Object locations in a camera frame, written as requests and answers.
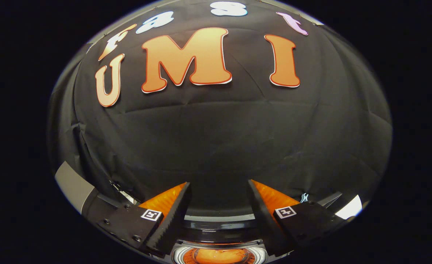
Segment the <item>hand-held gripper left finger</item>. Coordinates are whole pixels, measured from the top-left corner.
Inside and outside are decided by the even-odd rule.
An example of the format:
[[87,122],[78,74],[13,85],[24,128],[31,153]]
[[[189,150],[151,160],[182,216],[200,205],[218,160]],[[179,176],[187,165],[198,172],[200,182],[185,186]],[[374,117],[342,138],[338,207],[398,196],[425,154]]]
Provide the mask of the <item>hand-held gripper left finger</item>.
[[182,232],[190,200],[191,184],[184,182],[140,205],[122,205],[97,227],[142,253],[165,256]]

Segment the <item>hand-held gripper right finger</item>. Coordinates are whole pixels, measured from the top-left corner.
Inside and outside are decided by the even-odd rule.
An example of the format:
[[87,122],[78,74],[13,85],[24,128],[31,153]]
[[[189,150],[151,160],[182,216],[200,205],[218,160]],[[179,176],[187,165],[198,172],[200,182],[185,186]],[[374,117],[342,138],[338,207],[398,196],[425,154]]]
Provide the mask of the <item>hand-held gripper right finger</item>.
[[299,202],[248,180],[248,197],[268,254],[280,256],[316,244],[347,221],[317,202]]

